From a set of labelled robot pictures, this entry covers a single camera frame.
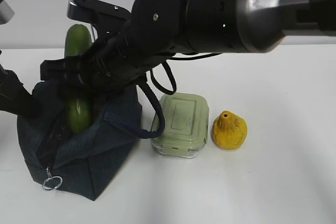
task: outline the zipper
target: zipper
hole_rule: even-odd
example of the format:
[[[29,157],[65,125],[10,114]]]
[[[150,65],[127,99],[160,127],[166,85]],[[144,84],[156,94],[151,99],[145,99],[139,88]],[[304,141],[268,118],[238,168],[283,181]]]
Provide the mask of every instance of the zipper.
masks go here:
[[[68,125],[65,110],[62,110],[52,121],[45,138],[38,150],[37,159],[46,169],[48,179],[51,179],[51,170],[59,148],[72,137],[72,131]]]

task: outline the cucumber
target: cucumber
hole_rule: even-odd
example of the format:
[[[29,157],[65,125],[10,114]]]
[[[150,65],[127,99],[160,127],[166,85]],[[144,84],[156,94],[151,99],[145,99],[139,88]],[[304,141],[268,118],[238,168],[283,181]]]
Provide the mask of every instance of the cucumber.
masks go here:
[[[64,57],[78,56],[92,45],[91,35],[84,25],[73,25],[67,32]],[[67,99],[67,119],[75,134],[82,133],[93,123],[92,101],[83,92],[77,98]]]

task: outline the yellow toy pear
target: yellow toy pear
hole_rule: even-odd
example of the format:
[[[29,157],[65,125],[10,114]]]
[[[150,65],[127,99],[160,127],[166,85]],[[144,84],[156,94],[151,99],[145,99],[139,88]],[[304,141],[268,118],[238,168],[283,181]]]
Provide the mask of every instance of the yellow toy pear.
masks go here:
[[[247,137],[247,124],[234,113],[224,111],[214,122],[212,138],[215,144],[225,150],[241,147]]]

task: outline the white table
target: white table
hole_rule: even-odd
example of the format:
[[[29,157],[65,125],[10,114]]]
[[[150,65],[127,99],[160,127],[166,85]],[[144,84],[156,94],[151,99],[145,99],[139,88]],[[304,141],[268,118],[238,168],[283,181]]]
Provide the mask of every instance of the white table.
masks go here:
[[[61,49],[4,50],[0,63],[31,91]],[[336,223],[336,45],[281,46],[171,62],[178,91],[204,96],[210,121],[229,110],[248,138],[237,151],[209,141],[195,159],[163,157],[142,140],[95,201],[32,181],[16,117],[0,114],[0,223]],[[161,68],[157,78],[168,86]],[[140,94],[143,122],[154,111]]]

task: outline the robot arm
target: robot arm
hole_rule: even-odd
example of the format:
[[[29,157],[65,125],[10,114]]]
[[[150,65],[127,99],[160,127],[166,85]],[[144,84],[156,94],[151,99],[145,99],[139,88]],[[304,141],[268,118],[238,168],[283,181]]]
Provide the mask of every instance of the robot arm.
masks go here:
[[[286,36],[336,36],[336,0],[135,0],[132,12],[70,0],[68,17],[95,26],[82,56],[41,65],[41,79],[116,92],[176,53],[269,52]]]
[[[5,0],[0,0],[0,25],[11,20],[13,10]],[[23,87],[15,72],[0,65],[0,110],[35,118],[41,113],[41,105]]]

